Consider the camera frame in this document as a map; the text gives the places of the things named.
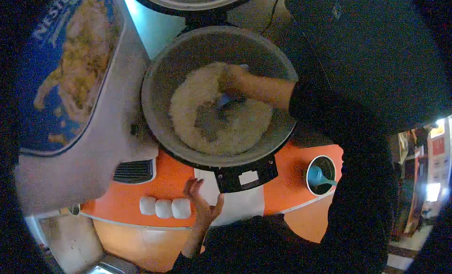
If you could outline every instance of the metal pot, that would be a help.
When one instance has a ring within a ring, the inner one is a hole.
[[[290,138],[296,121],[274,109],[261,140],[238,155],[209,155],[185,145],[174,133],[170,99],[186,75],[212,62],[248,64],[253,74],[296,81],[291,62],[265,38],[240,28],[213,26],[182,34],[155,59],[143,79],[141,103],[150,130],[162,147],[192,167],[214,171],[220,192],[237,192],[262,185],[278,175],[274,153]],[[258,180],[241,185],[239,175],[257,171]]]

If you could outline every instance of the person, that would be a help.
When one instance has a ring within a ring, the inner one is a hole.
[[[367,108],[310,81],[254,76],[229,65],[220,87],[313,124],[343,149],[342,177],[321,243],[298,237],[283,217],[254,217],[209,230],[224,200],[210,207],[203,180],[187,181],[196,222],[172,273],[381,273],[387,262],[397,182],[386,128]],[[205,251],[200,254],[201,243]]]

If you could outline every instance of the white paper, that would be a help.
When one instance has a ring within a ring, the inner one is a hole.
[[[195,169],[195,177],[204,179],[199,193],[210,205],[217,204],[220,194],[215,174],[211,171]],[[263,216],[265,202],[263,200],[263,186],[236,193],[225,193],[225,204],[222,213],[211,226],[228,225],[238,220]]]

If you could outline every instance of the hand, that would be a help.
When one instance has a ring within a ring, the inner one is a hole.
[[[237,94],[242,90],[243,79],[251,75],[239,65],[227,64],[218,78],[218,89],[227,94]]]
[[[188,180],[185,183],[184,195],[189,198],[196,207],[195,226],[207,229],[222,212],[225,200],[224,194],[221,193],[218,195],[217,205],[209,205],[209,203],[207,203],[199,194],[199,188],[203,183],[204,179],[201,179],[200,181],[196,178]]]
[[[218,77],[218,89],[235,99],[250,98],[289,110],[294,81],[255,76],[238,65],[228,64]]]

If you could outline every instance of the counter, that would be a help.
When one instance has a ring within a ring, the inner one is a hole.
[[[290,141],[276,155],[279,176],[263,186],[264,214],[290,211],[315,201],[307,187],[303,173],[317,155],[329,156],[336,166],[336,181],[342,174],[342,149],[337,145],[298,148]],[[184,165],[163,151],[157,157],[157,175],[151,182],[128,185],[111,181],[101,198],[82,205],[82,213],[92,218],[124,224],[151,227],[188,227],[194,222],[194,207],[189,219],[160,219],[156,215],[140,213],[139,201],[144,195],[157,199],[175,199],[183,196],[185,181],[194,177],[194,169]]]

